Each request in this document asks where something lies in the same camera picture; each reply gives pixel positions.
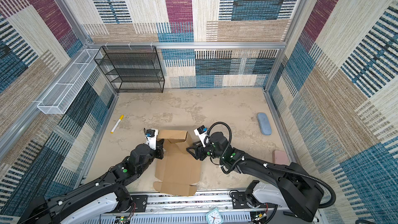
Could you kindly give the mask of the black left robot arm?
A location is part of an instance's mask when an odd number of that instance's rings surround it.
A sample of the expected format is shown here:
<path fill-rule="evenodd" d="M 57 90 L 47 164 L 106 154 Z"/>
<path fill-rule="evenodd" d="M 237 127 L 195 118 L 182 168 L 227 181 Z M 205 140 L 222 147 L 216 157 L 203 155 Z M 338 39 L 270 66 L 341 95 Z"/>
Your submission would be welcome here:
<path fill-rule="evenodd" d="M 99 178 L 68 193 L 32 200 L 19 219 L 20 224 L 80 224 L 104 213 L 125 213 L 134 201 L 126 186 L 139 179 L 155 159 L 163 158 L 164 140 L 155 148 L 139 144 L 130 155 Z"/>

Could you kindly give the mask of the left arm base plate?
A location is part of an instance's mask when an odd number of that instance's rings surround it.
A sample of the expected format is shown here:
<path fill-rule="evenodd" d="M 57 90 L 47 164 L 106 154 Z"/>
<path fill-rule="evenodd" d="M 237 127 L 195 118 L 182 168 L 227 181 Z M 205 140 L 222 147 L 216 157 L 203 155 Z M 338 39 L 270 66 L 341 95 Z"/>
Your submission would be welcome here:
<path fill-rule="evenodd" d="M 144 213 L 147 208 L 148 195 L 131 195 L 131 203 L 128 205 L 126 213 Z"/>

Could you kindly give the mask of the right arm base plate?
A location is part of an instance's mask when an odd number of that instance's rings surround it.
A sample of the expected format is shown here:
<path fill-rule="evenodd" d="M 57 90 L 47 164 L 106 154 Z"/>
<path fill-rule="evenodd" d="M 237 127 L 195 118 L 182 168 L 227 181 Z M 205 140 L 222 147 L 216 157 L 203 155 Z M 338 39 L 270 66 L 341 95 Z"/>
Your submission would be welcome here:
<path fill-rule="evenodd" d="M 261 205 L 252 194 L 246 194 L 238 190 L 229 191 L 229 196 L 232 199 L 234 209 L 257 208 Z"/>

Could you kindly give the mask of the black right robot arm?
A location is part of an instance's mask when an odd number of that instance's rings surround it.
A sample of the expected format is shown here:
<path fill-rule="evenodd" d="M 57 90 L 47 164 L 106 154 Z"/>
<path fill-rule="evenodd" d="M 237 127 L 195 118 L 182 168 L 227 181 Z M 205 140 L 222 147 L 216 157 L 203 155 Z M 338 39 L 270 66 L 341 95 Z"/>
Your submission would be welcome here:
<path fill-rule="evenodd" d="M 198 141 L 186 150 L 197 160 L 218 158 L 221 167 L 228 174 L 233 171 L 248 174 L 278 188 L 287 207 L 304 221 L 313 220 L 321 206 L 324 196 L 320 187 L 321 181 L 308 175 L 297 163 L 292 162 L 287 166 L 257 159 L 232 147 L 222 132 L 213 133 L 207 145 Z"/>

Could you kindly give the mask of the brown cardboard box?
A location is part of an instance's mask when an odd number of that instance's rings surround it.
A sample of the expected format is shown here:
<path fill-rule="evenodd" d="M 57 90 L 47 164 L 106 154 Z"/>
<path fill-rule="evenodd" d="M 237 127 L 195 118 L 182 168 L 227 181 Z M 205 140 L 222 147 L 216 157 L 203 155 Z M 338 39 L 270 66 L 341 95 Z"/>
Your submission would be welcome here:
<path fill-rule="evenodd" d="M 186 151 L 193 145 L 189 132 L 160 130 L 157 139 L 164 140 L 164 157 L 156 163 L 154 189 L 174 196 L 195 195 L 202 164 Z"/>

